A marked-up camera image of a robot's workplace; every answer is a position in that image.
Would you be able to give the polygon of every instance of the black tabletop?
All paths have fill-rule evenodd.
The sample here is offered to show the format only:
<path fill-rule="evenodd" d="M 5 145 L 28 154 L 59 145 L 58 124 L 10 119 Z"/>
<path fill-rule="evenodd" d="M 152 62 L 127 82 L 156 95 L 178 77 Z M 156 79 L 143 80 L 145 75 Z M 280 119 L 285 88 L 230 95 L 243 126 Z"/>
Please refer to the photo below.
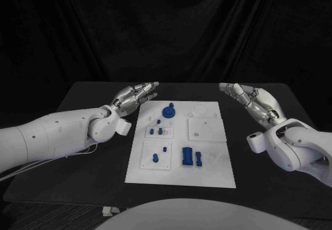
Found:
<path fill-rule="evenodd" d="M 133 83 L 78 82 L 58 111 L 100 107 Z M 285 84 L 254 84 L 276 97 L 288 118 L 314 123 Z M 247 135 L 264 129 L 241 104 L 218 90 L 217 83 L 161 83 L 161 101 L 218 101 L 224 120 L 236 189 L 156 184 L 126 184 L 139 110 L 126 117 L 129 135 L 114 135 L 93 154 L 58 159 L 19 174 L 5 194 L 6 201 L 72 203 L 135 207 L 171 198 L 230 202 L 279 216 L 331 218 L 332 188 L 303 172 L 286 172 L 267 152 L 250 150 Z"/>

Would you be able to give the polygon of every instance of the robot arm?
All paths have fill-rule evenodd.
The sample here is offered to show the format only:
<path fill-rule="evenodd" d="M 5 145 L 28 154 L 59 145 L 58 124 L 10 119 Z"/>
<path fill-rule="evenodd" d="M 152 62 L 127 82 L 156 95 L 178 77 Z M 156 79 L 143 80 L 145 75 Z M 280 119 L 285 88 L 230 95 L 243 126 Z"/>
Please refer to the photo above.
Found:
<path fill-rule="evenodd" d="M 158 85 L 152 82 L 127 87 L 101 108 L 54 113 L 0 129 L 0 172 L 31 161 L 72 155 L 109 141 L 116 132 L 127 135 L 132 124 L 123 117 L 158 96 L 149 95 Z"/>
<path fill-rule="evenodd" d="M 311 174 L 332 187 L 332 134 L 316 131 L 296 119 L 288 119 L 276 98 L 264 89 L 240 84 L 220 84 L 224 91 L 246 107 L 266 132 L 247 137 L 256 153 L 267 151 L 275 163 L 286 171 Z"/>

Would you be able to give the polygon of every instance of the white board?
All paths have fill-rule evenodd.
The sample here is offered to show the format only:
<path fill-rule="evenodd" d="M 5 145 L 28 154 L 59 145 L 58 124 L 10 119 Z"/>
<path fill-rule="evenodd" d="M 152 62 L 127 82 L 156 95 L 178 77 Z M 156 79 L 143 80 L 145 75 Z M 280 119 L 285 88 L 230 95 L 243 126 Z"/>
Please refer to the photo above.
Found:
<path fill-rule="evenodd" d="M 165 118 L 162 110 L 169 103 L 173 103 L 176 114 Z M 161 127 L 168 130 L 166 136 L 158 134 Z M 143 148 L 146 142 L 153 146 L 152 151 Z M 168 163 L 162 158 L 158 163 L 152 160 L 155 151 L 162 151 L 158 142 L 171 143 L 171 169 L 165 169 Z M 192 148 L 194 166 L 182 165 L 184 147 Z M 197 151 L 202 167 L 197 166 Z M 218 102 L 149 101 L 140 106 L 126 183 L 236 188 Z"/>

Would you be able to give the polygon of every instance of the table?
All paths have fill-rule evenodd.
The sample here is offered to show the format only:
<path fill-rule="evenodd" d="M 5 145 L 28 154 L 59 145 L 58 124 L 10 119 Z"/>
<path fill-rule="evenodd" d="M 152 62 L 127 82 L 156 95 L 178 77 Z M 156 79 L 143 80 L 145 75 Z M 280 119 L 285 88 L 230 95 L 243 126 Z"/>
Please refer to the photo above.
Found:
<path fill-rule="evenodd" d="M 136 83 L 78 82 L 58 111 L 100 107 Z M 285 84 L 247 84 L 276 97 L 289 118 L 315 126 Z M 197 198 L 234 203 L 277 216 L 331 218 L 332 188 L 302 172 L 286 172 L 267 152 L 250 150 L 247 135 L 264 131 L 241 104 L 218 90 L 217 83 L 161 83 L 155 100 L 218 101 L 228 139 L 236 189 L 156 184 L 126 184 L 139 111 L 126 119 L 129 135 L 116 134 L 93 154 L 58 159 L 19 174 L 5 194 L 6 201 L 135 207 L 171 198 Z"/>

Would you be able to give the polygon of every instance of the white round object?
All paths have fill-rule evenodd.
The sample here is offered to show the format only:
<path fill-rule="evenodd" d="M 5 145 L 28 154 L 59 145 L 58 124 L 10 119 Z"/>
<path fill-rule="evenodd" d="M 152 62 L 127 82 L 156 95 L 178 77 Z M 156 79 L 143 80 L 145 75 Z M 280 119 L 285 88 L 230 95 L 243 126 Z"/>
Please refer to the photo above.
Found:
<path fill-rule="evenodd" d="M 251 208 L 211 200 L 169 199 L 143 204 L 106 221 L 97 230 L 306 230 Z"/>
<path fill-rule="evenodd" d="M 198 105 L 195 106 L 195 108 L 194 108 L 194 111 L 195 111 L 197 114 L 204 115 L 204 114 L 207 114 L 207 112 L 208 112 L 208 108 L 207 108 L 205 105 L 198 104 Z"/>

